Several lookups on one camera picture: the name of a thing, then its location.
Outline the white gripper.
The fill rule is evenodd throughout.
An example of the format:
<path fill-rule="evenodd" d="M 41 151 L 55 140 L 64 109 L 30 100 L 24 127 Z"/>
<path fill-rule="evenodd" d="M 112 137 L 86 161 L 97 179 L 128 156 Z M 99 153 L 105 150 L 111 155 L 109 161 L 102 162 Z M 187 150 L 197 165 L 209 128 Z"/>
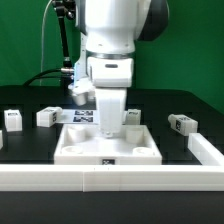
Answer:
<path fill-rule="evenodd" d="M 133 68 L 132 58 L 87 59 L 87 73 L 95 87 L 99 129 L 104 135 L 113 135 L 121 130 Z"/>

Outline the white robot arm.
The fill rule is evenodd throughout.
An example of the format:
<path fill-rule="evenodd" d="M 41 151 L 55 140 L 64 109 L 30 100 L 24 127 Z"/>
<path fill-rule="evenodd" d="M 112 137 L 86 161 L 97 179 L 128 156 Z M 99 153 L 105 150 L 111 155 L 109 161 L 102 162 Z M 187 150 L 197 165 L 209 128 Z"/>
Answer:
<path fill-rule="evenodd" d="M 123 123 L 132 85 L 135 43 L 153 41 L 166 29 L 167 0 L 75 0 L 82 50 L 74 65 L 72 97 L 83 105 L 93 95 L 98 125 L 105 136 Z"/>

